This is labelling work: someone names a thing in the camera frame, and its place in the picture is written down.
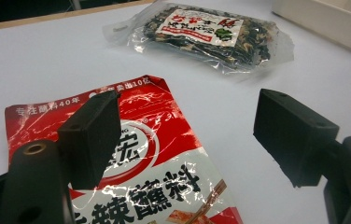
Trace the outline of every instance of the black mount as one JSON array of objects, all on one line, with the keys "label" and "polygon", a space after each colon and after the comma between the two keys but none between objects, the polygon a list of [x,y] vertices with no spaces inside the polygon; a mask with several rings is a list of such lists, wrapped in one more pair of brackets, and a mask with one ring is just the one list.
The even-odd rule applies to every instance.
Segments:
[{"label": "black mount", "polygon": [[254,135],[294,187],[324,189],[330,224],[351,224],[351,137],[338,143],[339,127],[278,91],[262,89]]}]

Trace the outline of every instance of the clear plastic bag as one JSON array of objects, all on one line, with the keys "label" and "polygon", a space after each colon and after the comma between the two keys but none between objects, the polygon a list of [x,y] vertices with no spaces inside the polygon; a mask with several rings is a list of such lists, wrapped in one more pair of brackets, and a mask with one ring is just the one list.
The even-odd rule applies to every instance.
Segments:
[{"label": "clear plastic bag", "polygon": [[143,76],[65,99],[6,109],[9,161],[20,146],[57,141],[90,97],[117,91],[121,137],[100,184],[70,196],[77,223],[243,224],[230,190],[164,79]]},{"label": "clear plastic bag", "polygon": [[293,60],[292,40],[274,22],[165,0],[103,30],[111,44],[141,53],[174,49],[222,74],[249,73]]}]

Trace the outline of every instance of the metal screw hole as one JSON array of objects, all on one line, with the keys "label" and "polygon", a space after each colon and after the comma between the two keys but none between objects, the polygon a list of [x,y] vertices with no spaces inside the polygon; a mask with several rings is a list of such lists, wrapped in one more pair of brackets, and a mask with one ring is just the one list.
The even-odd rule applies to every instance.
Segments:
[{"label": "metal screw hole", "polygon": [[31,145],[28,148],[26,148],[24,150],[24,154],[26,155],[34,155],[37,153],[40,153],[41,151],[43,151],[45,148],[47,147],[47,145],[45,144],[35,144],[35,145]]}]

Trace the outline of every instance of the white surface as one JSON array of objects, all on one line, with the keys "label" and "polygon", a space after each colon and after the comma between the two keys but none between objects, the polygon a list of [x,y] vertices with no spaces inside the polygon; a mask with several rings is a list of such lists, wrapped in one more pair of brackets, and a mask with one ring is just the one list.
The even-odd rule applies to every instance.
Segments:
[{"label": "white surface", "polygon": [[274,0],[273,12],[351,48],[351,0]]},{"label": "white surface", "polygon": [[[192,4],[191,1],[179,1]],[[271,13],[271,0],[196,0],[193,5],[277,22],[295,61],[248,80],[225,77],[173,53],[109,49],[102,27],[144,6],[0,30],[0,174],[7,171],[4,109],[57,100],[151,74],[165,78],[192,129],[223,174],[248,223],[328,223],[323,188],[294,189],[253,133],[261,88],[282,91],[351,135],[351,51]]]}]

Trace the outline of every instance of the black plastic block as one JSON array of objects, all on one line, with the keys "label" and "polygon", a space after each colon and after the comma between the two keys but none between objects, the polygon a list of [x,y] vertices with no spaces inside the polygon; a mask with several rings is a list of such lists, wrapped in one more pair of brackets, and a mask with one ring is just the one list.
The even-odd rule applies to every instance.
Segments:
[{"label": "black plastic block", "polygon": [[56,143],[20,147],[7,173],[0,223],[74,223],[67,184]]},{"label": "black plastic block", "polygon": [[336,124],[292,97],[260,91],[254,135],[294,187],[318,184],[320,150],[335,141],[338,131]]},{"label": "black plastic block", "polygon": [[73,189],[93,189],[100,183],[120,138],[118,98],[115,91],[93,96],[58,130]]}]

